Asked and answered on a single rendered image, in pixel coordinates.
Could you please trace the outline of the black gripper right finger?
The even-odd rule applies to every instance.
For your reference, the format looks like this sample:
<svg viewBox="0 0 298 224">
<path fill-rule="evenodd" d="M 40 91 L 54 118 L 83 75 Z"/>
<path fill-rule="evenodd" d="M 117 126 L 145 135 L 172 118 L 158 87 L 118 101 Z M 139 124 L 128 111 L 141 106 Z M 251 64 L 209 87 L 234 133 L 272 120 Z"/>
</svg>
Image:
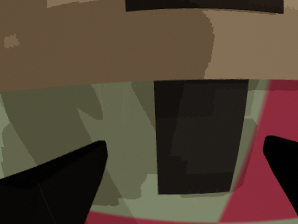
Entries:
<svg viewBox="0 0 298 224">
<path fill-rule="evenodd" d="M 266 136 L 262 151 L 298 216 L 298 141 Z"/>
</svg>

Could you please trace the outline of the black two-prong charger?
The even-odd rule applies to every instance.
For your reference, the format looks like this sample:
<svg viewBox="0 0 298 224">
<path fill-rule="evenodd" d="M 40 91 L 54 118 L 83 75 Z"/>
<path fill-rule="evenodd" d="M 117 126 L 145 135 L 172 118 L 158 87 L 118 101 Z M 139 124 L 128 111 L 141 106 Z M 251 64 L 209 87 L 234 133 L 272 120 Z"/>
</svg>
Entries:
<svg viewBox="0 0 298 224">
<path fill-rule="evenodd" d="M 229 192 L 249 79 L 154 80 L 158 194 Z"/>
</svg>

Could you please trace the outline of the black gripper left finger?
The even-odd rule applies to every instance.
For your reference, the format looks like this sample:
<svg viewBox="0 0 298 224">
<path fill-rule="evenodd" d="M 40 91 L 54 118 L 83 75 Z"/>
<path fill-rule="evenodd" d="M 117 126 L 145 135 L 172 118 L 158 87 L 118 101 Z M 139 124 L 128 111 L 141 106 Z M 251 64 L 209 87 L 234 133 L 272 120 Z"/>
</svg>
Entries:
<svg viewBox="0 0 298 224">
<path fill-rule="evenodd" d="M 67 155 L 0 179 L 0 224 L 85 224 L 108 148 L 93 141 Z"/>
</svg>

